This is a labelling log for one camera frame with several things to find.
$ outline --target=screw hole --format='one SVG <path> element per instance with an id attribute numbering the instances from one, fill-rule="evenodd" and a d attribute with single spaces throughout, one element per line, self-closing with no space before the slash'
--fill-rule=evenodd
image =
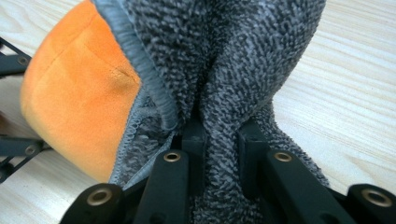
<path id="1" fill-rule="evenodd" d="M 91 206 L 98 206 L 108 202 L 111 196 L 111 190 L 108 188 L 96 189 L 88 196 L 87 203 Z"/>
<path id="2" fill-rule="evenodd" d="M 178 160 L 180 160 L 180 154 L 178 154 L 176 152 L 169 152 L 163 156 L 163 159 L 165 161 L 169 161 L 169 162 L 178 161 Z"/>
<path id="3" fill-rule="evenodd" d="M 21 65 L 27 65 L 29 63 L 29 60 L 23 56 L 18 58 L 18 63 Z"/>
<path id="4" fill-rule="evenodd" d="M 31 156 L 34 153 L 35 153 L 35 148 L 33 148 L 33 147 L 28 147 L 28 148 L 25 149 L 25 154 L 28 155 L 28 156 Z"/>
<path id="5" fill-rule="evenodd" d="M 365 200 L 380 207 L 391 207 L 392 200 L 385 194 L 374 189 L 364 189 L 361 195 Z"/>
<path id="6" fill-rule="evenodd" d="M 275 158 L 279 161 L 291 161 L 292 157 L 288 153 L 285 152 L 277 152 L 275 154 Z"/>

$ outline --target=fabric fold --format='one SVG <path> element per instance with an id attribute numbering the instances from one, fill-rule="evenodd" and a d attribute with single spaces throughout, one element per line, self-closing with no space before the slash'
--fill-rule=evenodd
<path id="1" fill-rule="evenodd" d="M 275 123 L 272 98 L 316 31 L 325 1 L 94 0 L 142 86 L 125 126 L 111 183 L 149 175 L 194 105 L 208 136 L 205 192 L 192 223 L 262 223 L 238 177 L 236 133 L 254 118 L 272 149 L 314 162 Z"/>

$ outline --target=black metal frame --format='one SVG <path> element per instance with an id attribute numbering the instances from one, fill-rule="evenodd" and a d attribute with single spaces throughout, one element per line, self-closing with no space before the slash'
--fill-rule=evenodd
<path id="1" fill-rule="evenodd" d="M 23 75 L 31 57 L 0 37 L 0 48 L 3 45 L 14 50 L 17 54 L 5 55 L 0 52 L 0 78 Z M 42 150 L 43 141 L 41 140 L 0 135 L 0 157 L 6 157 L 0 161 L 0 184 Z M 25 158 L 14 165 L 11 160 L 15 157 Z"/>
<path id="2" fill-rule="evenodd" d="M 253 121 L 238 141 L 243 192 L 261 198 L 265 223 L 396 223 L 390 192 L 355 185 L 344 196 L 323 187 L 296 156 L 271 150 Z M 205 187 L 204 152 L 204 131 L 194 119 L 172 149 L 157 156 L 147 179 L 126 190 L 112 184 L 86 189 L 61 223 L 190 223 L 189 198 Z"/>

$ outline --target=orange plush object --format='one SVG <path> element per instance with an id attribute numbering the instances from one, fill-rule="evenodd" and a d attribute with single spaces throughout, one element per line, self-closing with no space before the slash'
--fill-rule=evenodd
<path id="1" fill-rule="evenodd" d="M 90 1 L 49 33 L 25 73 L 21 110 L 53 148 L 98 181 L 111 174 L 139 77 Z"/>

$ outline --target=light wood surface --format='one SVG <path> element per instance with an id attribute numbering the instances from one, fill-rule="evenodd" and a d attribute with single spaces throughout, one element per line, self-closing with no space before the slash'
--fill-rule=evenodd
<path id="1" fill-rule="evenodd" d="M 0 36 L 34 55 L 78 0 L 1 0 Z M 396 1 L 328 0 L 310 46 L 275 97 L 276 120 L 342 193 L 370 183 L 396 194 Z M 0 130 L 21 118 L 21 78 L 0 80 Z M 57 223 L 95 181 L 54 151 L 0 185 L 0 223 Z"/>

